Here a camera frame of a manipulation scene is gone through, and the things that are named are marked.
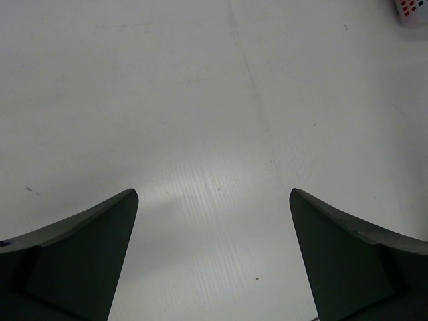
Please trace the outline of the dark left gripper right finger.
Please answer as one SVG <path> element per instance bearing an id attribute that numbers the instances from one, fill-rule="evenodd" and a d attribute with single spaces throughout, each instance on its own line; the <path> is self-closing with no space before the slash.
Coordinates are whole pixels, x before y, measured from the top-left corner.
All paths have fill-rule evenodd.
<path id="1" fill-rule="evenodd" d="M 319 320 L 427 319 L 427 242 L 301 189 L 290 211 Z"/>

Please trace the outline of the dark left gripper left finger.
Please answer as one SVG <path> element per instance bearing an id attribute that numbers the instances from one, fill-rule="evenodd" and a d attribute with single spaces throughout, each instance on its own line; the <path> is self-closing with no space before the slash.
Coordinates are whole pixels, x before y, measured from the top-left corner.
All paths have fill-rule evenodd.
<path id="1" fill-rule="evenodd" d="M 1 241 L 1 319 L 107 320 L 137 211 L 127 189 Z"/>

